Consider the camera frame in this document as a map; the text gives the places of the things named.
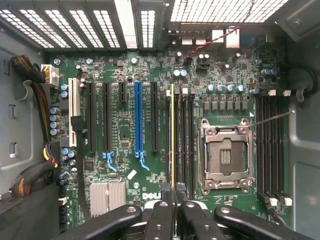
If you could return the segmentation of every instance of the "motherboard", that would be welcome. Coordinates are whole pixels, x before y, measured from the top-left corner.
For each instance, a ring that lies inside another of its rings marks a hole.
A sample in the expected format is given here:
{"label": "motherboard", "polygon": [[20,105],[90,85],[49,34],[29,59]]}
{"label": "motherboard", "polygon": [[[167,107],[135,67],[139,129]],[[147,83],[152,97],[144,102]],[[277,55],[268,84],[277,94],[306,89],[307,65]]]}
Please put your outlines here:
{"label": "motherboard", "polygon": [[79,204],[76,134],[84,118],[83,170],[91,217],[126,203],[161,199],[163,183],[184,183],[190,200],[212,212],[231,205],[288,223],[285,49],[65,53],[52,55],[51,135],[61,146],[66,229],[85,221]]}

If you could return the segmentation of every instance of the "cpu socket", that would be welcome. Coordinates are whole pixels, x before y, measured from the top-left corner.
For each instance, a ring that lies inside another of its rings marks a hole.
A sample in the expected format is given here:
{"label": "cpu socket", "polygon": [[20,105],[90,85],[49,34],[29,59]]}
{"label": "cpu socket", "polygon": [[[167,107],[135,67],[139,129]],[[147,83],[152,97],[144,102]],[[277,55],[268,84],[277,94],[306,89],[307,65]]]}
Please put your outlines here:
{"label": "cpu socket", "polygon": [[210,125],[198,132],[198,181],[203,195],[211,189],[241,188],[247,194],[253,178],[253,133],[246,118],[239,125]]}

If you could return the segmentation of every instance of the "black wire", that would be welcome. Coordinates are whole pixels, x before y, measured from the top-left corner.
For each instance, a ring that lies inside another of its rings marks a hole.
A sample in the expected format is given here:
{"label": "black wire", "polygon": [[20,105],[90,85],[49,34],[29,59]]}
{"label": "black wire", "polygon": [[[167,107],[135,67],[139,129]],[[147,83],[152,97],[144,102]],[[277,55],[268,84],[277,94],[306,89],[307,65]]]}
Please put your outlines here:
{"label": "black wire", "polygon": [[84,162],[83,162],[83,134],[82,131],[76,131],[76,145],[77,145],[77,157],[76,157],[76,168],[78,178],[78,199],[79,204],[82,208],[84,216],[87,220],[91,218],[90,210],[86,200],[85,192],[85,177],[84,177]]}

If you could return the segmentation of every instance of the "white pci slot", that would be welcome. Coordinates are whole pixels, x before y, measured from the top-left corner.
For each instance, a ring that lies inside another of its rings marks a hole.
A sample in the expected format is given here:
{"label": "white pci slot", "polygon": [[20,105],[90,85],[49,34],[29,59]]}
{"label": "white pci slot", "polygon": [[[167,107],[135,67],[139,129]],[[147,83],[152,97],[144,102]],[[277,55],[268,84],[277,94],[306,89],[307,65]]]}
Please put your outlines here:
{"label": "white pci slot", "polygon": [[69,78],[69,146],[77,146],[76,133],[71,125],[71,117],[80,115],[80,81],[76,78]]}

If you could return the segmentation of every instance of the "chip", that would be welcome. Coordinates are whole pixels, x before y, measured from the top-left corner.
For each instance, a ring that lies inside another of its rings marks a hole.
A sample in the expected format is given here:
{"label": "chip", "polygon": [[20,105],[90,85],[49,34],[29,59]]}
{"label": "chip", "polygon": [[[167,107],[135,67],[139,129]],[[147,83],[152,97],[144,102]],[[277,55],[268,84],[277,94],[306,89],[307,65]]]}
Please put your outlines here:
{"label": "chip", "polygon": [[84,161],[84,170],[85,171],[94,171],[95,170],[94,161]]}

